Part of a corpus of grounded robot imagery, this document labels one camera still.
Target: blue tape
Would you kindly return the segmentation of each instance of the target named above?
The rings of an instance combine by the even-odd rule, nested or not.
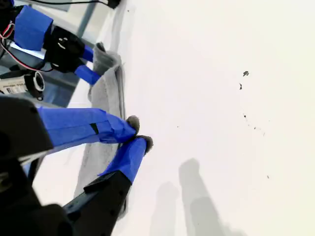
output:
[[[135,135],[126,121],[101,109],[40,107],[37,110],[54,145],[49,153],[86,143],[124,143]],[[95,124],[98,134],[91,124]]]
[[[85,60],[88,60],[90,62],[93,62],[93,49],[90,48],[89,46],[85,45],[82,58],[84,58]]]
[[[133,141],[124,144],[116,153],[113,161],[100,176],[114,171],[121,171],[133,183],[144,153],[147,148],[147,142],[143,138],[136,138]]]
[[[100,78],[100,76],[96,72],[90,70],[86,65],[79,66],[75,70],[74,74],[84,79],[90,85],[94,85]]]
[[[45,34],[52,23],[52,18],[24,6],[15,18],[14,42],[23,49],[41,51]]]

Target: white surface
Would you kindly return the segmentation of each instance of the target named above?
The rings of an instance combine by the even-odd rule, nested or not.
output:
[[[315,235],[314,5],[128,0],[106,21],[155,142],[113,235]]]

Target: white wire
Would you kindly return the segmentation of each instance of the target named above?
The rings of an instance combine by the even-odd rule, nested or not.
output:
[[[8,30],[10,30],[11,29],[11,27],[13,26],[13,28],[15,27],[15,24],[14,23],[10,23],[8,26],[7,26],[7,28],[6,28],[6,30],[3,32],[3,35],[0,33],[0,38],[2,38],[2,39],[7,39],[8,37],[10,37],[10,35],[12,34],[12,32],[13,32],[13,29],[12,29],[12,32],[8,35],[8,36],[4,36],[7,32],[8,32]]]

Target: blue painter's tape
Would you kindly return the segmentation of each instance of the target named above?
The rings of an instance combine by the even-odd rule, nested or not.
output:
[[[85,45],[82,58],[84,58],[85,60],[88,60],[90,62],[93,62],[93,49],[90,48],[89,46]]]
[[[37,110],[54,145],[49,153],[86,143],[124,143],[135,135],[125,120],[101,109],[40,107]],[[97,133],[91,124],[95,124]]]
[[[84,79],[90,85],[94,85],[100,78],[100,76],[96,72],[90,70],[86,65],[79,66],[75,70],[74,74]]]
[[[133,183],[143,156],[147,148],[147,142],[143,138],[136,138],[124,144],[116,153],[113,161],[100,176],[114,171],[121,171]]]

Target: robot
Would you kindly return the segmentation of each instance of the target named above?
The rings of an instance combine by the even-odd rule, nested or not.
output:
[[[73,72],[91,85],[100,78],[81,60],[93,61],[90,47],[54,26],[48,16],[28,6],[14,7],[13,0],[0,2],[0,39],[1,47],[19,64],[22,62],[6,49],[6,40],[23,49],[46,49],[44,63],[63,73]],[[23,67],[25,71],[11,73],[4,80],[17,81],[34,97],[40,96],[44,89],[42,70],[26,64]],[[0,96],[0,107],[4,111],[0,116],[1,235],[111,235],[152,139],[138,136],[137,127],[100,109],[37,108],[9,96]],[[21,165],[93,142],[122,146],[107,169],[73,201],[64,207],[41,206]]]

